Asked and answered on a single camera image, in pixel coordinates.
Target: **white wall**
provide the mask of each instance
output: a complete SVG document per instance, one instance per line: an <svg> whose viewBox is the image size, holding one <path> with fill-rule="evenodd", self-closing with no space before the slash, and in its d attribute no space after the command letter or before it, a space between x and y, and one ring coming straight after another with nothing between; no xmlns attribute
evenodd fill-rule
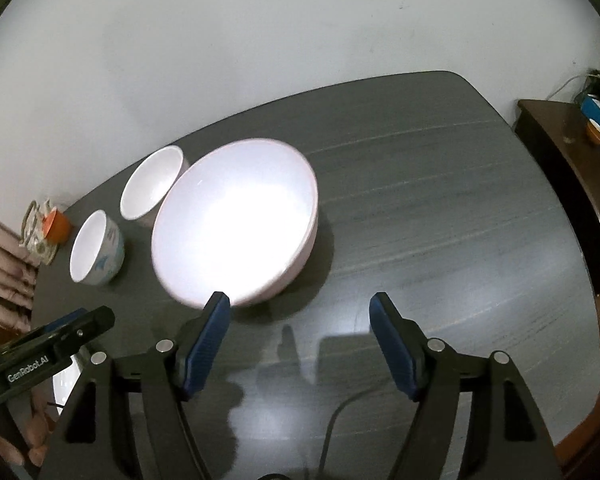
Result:
<svg viewBox="0 0 600 480"><path fill-rule="evenodd" d="M14 0L0 18L0 220L71 203L240 110L368 76L452 70L512 122L600 68L586 0Z"/></svg>

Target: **silver bolt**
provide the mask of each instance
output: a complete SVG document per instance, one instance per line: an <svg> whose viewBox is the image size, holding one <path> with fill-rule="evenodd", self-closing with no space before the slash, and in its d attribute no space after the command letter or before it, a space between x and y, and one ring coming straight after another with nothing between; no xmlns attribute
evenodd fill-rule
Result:
<svg viewBox="0 0 600 480"><path fill-rule="evenodd" d="M173 341L171 339L163 339L155 344L155 349L158 352L168 352L173 348Z"/></svg>
<svg viewBox="0 0 600 480"><path fill-rule="evenodd" d="M91 356L91 362L95 365L99 365L102 364L106 358L107 355L104 352L96 352Z"/></svg>
<svg viewBox="0 0 600 480"><path fill-rule="evenodd" d="M427 346L434 352L442 352L445 349L445 342L442 339L433 338L427 341Z"/></svg>
<svg viewBox="0 0 600 480"><path fill-rule="evenodd" d="M505 365L509 362L509 356L507 354L505 354L504 352L496 352L493 354L493 359L494 361L496 361L497 363L500 363L501 365Z"/></svg>

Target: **small white bowl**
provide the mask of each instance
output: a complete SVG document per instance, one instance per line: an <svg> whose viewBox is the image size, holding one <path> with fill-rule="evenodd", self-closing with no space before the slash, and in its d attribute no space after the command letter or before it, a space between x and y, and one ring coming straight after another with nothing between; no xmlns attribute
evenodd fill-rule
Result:
<svg viewBox="0 0 600 480"><path fill-rule="evenodd" d="M178 146L166 146L149 155L133 172L122 192L122 218L152 227L162 199L188 168L189 162Z"/></svg>
<svg viewBox="0 0 600 480"><path fill-rule="evenodd" d="M84 221L69 260L69 274L76 283L102 285L113 278L125 259L125 242L116 223L102 209Z"/></svg>
<svg viewBox="0 0 600 480"><path fill-rule="evenodd" d="M268 300L314 246L318 185L298 150L271 139L232 142L197 161L158 213L152 261L165 290L202 307L220 290L233 306Z"/></svg>

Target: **blue gripper pad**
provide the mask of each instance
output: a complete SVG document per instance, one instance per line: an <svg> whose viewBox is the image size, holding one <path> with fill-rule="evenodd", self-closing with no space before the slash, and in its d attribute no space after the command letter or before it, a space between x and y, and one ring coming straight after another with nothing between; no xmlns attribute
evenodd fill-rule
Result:
<svg viewBox="0 0 600 480"><path fill-rule="evenodd" d="M415 328L407 325L410 322L400 316L385 292L378 292L371 298L369 321L395 386L411 400L418 400L425 386L426 364L424 351L420 346L424 334L414 322L411 324Z"/></svg>
<svg viewBox="0 0 600 480"><path fill-rule="evenodd" d="M184 342L184 348L182 346L178 348L178 353L187 351L187 348L190 348L190 351L185 356L176 355L176 360L184 357L184 376L181 388L186 397L191 397L205 387L206 378L211 371L214 358L218 354L224 334L229 328L230 319L229 298L222 292L214 292L207 301L201 316L194 320L197 322L197 326L193 331L189 331L189 341Z"/></svg>
<svg viewBox="0 0 600 480"><path fill-rule="evenodd" d="M71 323L72 321L75 321L76 319L78 319L80 316L83 316L87 312L88 311L86 308L78 308L77 310L74 310L72 313L67 314L66 316L59 317L55 321L52 321L48 325L45 325L43 332L45 334L48 334L49 332L53 332L56 328L60 328L61 326L66 325L67 323Z"/></svg>

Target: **pink curtain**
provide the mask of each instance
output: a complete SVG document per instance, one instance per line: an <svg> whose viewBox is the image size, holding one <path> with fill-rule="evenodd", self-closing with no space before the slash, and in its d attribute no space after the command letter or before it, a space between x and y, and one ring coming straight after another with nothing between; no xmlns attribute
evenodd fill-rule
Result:
<svg viewBox="0 0 600 480"><path fill-rule="evenodd" d="M40 261L18 237L0 224L0 326L16 332L30 330L30 310Z"/></svg>

